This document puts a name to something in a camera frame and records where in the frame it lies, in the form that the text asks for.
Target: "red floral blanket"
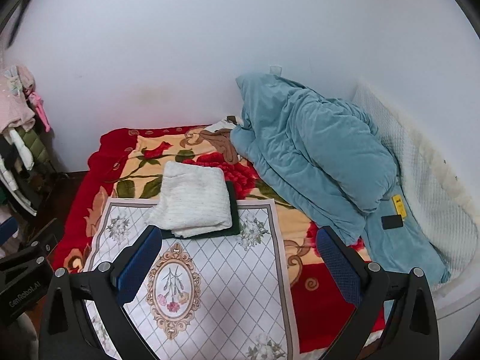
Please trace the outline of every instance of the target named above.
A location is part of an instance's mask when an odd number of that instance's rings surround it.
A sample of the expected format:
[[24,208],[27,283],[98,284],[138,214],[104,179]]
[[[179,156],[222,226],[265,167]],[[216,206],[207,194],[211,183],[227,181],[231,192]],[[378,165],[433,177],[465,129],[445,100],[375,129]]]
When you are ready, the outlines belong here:
[[[329,346],[354,307],[344,301],[314,247],[318,228],[264,183],[251,164],[238,160],[229,130],[210,133],[202,126],[122,128],[102,136],[100,149],[88,160],[90,170],[73,201],[65,235],[55,250],[53,268],[81,271],[107,198],[154,198],[160,191],[163,166],[170,160],[221,168],[225,179],[233,181],[237,199],[275,200],[300,350],[309,352]],[[354,248],[369,260],[361,240]],[[384,327],[381,313],[373,331]]]

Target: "metal screw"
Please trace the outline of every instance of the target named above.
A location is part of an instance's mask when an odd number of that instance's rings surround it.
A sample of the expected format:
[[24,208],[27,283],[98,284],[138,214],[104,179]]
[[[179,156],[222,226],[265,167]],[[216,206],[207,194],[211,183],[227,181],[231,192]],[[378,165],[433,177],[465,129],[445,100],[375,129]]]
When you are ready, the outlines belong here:
[[370,269],[372,272],[378,272],[380,271],[380,265],[376,262],[370,262],[368,264],[368,269]]
[[65,268],[59,268],[55,271],[55,276],[57,276],[57,278],[60,278],[65,274],[65,272]]
[[413,274],[421,278],[423,276],[423,271],[420,268],[413,268]]
[[100,265],[98,266],[98,270],[100,272],[106,272],[110,269],[110,263],[107,261],[101,262]]

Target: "black phone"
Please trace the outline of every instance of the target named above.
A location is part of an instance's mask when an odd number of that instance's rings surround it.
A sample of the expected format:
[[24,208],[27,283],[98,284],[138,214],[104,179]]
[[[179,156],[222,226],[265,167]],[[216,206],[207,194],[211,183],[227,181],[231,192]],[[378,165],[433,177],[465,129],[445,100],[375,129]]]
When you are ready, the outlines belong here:
[[396,229],[403,227],[403,219],[401,215],[382,216],[382,227],[384,230]]

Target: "white wall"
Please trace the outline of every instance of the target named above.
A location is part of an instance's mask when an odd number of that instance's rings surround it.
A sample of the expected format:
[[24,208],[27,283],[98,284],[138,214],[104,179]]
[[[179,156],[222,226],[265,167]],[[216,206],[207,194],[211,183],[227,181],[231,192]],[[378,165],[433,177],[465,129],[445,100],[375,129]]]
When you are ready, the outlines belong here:
[[454,0],[376,0],[366,81],[422,126],[480,201],[480,40]]
[[235,78],[283,76],[351,97],[372,0],[33,0],[6,59],[33,72],[69,171],[100,136],[239,113]]

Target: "dark green folded cloth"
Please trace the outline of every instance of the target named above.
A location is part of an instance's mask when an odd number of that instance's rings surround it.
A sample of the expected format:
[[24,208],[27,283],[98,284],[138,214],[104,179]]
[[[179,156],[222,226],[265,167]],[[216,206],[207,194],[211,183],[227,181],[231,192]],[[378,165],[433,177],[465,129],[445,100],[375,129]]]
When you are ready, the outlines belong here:
[[239,210],[237,206],[237,199],[235,196],[235,188],[231,181],[226,182],[226,189],[229,190],[229,199],[230,199],[230,213],[232,215],[232,227],[227,229],[212,231],[211,233],[204,233],[199,235],[193,235],[192,237],[179,237],[174,235],[171,230],[161,230],[162,239],[203,239],[203,238],[216,238],[216,237],[227,237],[227,236],[237,236],[240,234],[240,224],[239,224]]

